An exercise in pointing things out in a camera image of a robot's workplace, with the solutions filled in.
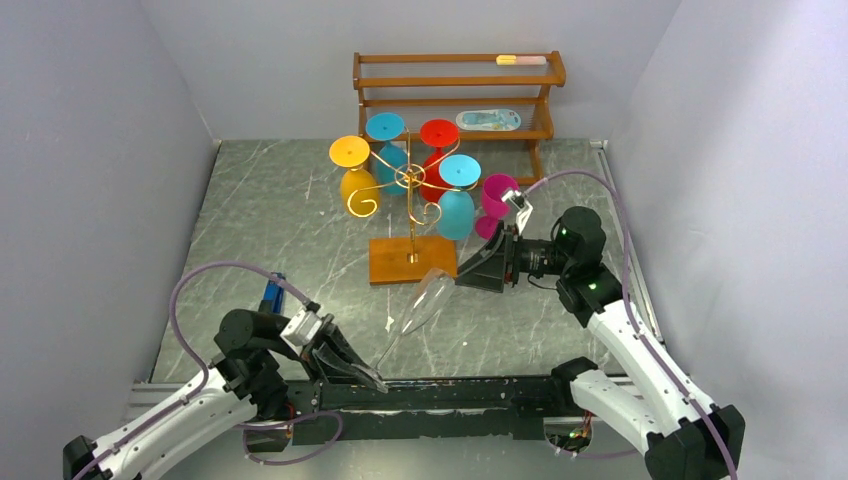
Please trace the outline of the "clear wine glass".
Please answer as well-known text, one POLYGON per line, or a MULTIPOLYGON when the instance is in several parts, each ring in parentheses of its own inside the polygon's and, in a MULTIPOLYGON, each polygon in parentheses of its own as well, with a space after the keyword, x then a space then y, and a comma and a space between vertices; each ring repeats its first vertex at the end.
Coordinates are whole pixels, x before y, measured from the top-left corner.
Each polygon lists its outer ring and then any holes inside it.
POLYGON ((376 364, 351 365, 357 381, 379 393, 387 393, 389 386, 380 374, 380 367, 402 340, 422 329, 443 310, 454 290, 455 281, 448 272, 438 268, 430 269, 416 285, 400 317, 390 326, 389 342, 376 364))

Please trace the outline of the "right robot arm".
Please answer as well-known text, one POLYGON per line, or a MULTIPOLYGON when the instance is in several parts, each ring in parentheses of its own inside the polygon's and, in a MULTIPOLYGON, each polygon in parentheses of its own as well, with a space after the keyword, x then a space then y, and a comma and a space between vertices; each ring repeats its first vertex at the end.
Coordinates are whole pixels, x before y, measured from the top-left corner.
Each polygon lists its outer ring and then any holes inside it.
POLYGON ((607 236, 599 215, 564 211, 549 239, 525 239, 499 223, 484 246, 458 269, 459 286, 501 293, 528 278, 553 276, 565 310, 616 359, 636 387, 629 393, 595 363, 578 358, 554 368, 553 408, 582 409, 608 424, 639 453, 653 479, 735 479, 745 420, 718 406, 662 348, 604 264, 607 236))

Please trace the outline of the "gold wire glass rack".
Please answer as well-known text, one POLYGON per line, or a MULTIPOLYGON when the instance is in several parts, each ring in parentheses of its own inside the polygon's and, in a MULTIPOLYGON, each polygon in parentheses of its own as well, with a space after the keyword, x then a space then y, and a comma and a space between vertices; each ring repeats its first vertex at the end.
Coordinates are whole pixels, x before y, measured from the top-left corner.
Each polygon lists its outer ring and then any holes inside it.
MULTIPOLYGON (((449 249, 453 244, 435 236, 419 236, 416 228, 432 225, 441 216, 438 204, 427 202, 423 213, 435 210, 437 216, 433 220, 420 219, 414 213, 413 194, 424 183, 423 166, 412 162, 412 135, 408 128, 401 135, 405 140, 407 163, 395 171, 395 182, 406 189, 406 208, 408 217, 408 234, 405 237, 372 238, 368 244, 369 283, 372 286, 406 284, 422 280, 432 268, 442 269, 454 275, 457 269, 457 256, 449 249)), ((381 158, 371 149, 370 158, 381 158)))

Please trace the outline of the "magenta wine glass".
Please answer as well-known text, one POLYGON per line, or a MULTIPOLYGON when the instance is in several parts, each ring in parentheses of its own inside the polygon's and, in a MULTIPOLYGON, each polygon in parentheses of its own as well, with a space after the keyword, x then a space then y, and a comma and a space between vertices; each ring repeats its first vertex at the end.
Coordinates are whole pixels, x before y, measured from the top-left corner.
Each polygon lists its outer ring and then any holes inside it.
POLYGON ((483 181, 481 190, 483 215, 474 226, 480 238, 488 240, 494 234, 498 223, 511 211, 511 207, 501 199, 502 194, 518 187, 516 180, 504 173, 489 175, 483 181))

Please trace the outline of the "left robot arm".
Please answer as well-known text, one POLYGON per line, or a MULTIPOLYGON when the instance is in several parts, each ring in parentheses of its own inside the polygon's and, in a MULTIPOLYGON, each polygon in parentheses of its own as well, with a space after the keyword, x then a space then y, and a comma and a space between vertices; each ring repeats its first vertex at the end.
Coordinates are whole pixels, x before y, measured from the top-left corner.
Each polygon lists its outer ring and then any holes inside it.
POLYGON ((294 317, 234 309, 214 337, 220 353, 184 386, 129 424, 98 439, 79 436, 62 451, 66 479, 151 479, 234 427, 285 428, 299 412, 277 356, 299 363, 312 382, 389 390, 347 342, 330 314, 294 317))

